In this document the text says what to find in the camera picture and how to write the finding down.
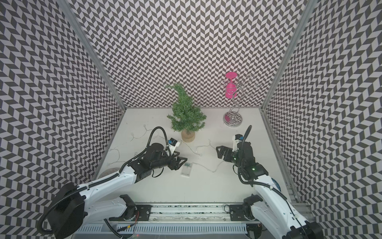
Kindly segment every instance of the tree pot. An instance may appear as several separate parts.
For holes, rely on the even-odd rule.
[[[182,130],[182,140],[185,143],[189,143],[194,141],[195,139],[195,132],[187,132],[187,130]]]

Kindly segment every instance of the black and white wall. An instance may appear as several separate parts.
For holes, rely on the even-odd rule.
[[[262,83],[262,105],[307,0],[68,0],[126,107],[170,107],[182,82],[203,107],[231,106],[229,71]]]
[[[323,0],[266,112],[327,238],[382,238],[382,3]]]
[[[53,0],[1,1],[0,38],[0,238],[35,238],[58,188],[92,178],[122,109]]]

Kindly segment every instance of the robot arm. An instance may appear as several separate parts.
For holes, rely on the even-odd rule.
[[[156,129],[161,129],[164,133],[165,150],[159,143],[150,145]],[[100,200],[105,195],[150,176],[153,169],[167,166],[171,170],[178,170],[187,161],[187,158],[179,157],[179,152],[175,151],[179,145],[173,138],[167,141],[164,129],[156,127],[150,134],[146,149],[124,163],[119,171],[78,186],[73,183],[64,185],[52,200],[50,208],[40,217],[38,231],[43,235],[54,234],[55,238],[63,239],[72,235],[83,224],[109,218],[133,220],[137,208],[128,195],[108,201]],[[42,228],[45,218],[48,219],[51,230]]]
[[[244,215],[249,220],[259,220],[277,239],[323,239],[320,226],[301,215],[277,189],[267,170],[256,163],[251,143],[245,142],[251,128],[250,125],[244,136],[237,134],[232,138],[232,148],[216,148],[219,158],[238,167],[239,180],[255,187],[256,194],[244,199]]]

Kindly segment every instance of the black bracket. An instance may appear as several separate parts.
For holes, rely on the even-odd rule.
[[[183,164],[186,161],[187,161],[187,158],[178,156],[176,159],[171,160],[171,163],[169,164],[168,168],[171,170],[178,170],[181,166],[183,166]]]
[[[260,238],[263,230],[262,230],[262,224],[247,224],[247,234],[246,236],[250,239],[258,239]]]
[[[218,158],[223,158],[226,162],[232,162],[232,149],[226,146],[216,147],[216,153]]]
[[[244,216],[243,205],[230,204],[230,217],[231,221],[250,221]]]
[[[150,218],[152,206],[151,205],[136,205],[136,207],[137,207],[136,214],[138,215],[138,212],[139,212],[137,221],[148,221]],[[126,220],[123,217],[109,218],[109,221],[124,221],[124,222],[126,222]]]

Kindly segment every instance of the white table surface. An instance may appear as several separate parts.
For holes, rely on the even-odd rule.
[[[245,108],[240,110],[243,122],[239,127],[229,127],[223,123],[223,115],[228,109],[202,109],[206,114],[206,126],[196,132],[195,140],[191,143],[181,143],[176,148],[180,156],[188,158],[189,163],[198,163],[214,171],[223,159],[219,159],[215,147],[227,146],[232,148],[232,136],[244,134],[247,127],[252,125],[252,130],[247,138],[251,142],[253,155],[256,162],[262,164],[281,187],[282,193],[290,201],[285,182],[274,155],[268,134],[265,130],[260,111],[257,108]],[[124,161],[131,159],[134,153],[141,152],[147,144],[151,129],[161,126],[165,129],[167,138],[181,140],[180,132],[174,132],[170,128],[171,109],[127,109],[123,121],[101,166],[100,173],[114,167],[121,167]],[[156,130],[151,143],[165,145],[161,130]],[[164,172],[157,178],[147,177],[142,181],[122,188],[106,199],[128,194],[137,203],[242,203],[243,199],[254,193],[250,185],[240,183],[238,176],[232,171],[232,163],[223,162],[216,172],[210,172],[204,167],[193,164],[190,177],[181,175],[182,168],[170,170],[165,167]],[[156,169],[154,175],[158,175],[161,169]]]

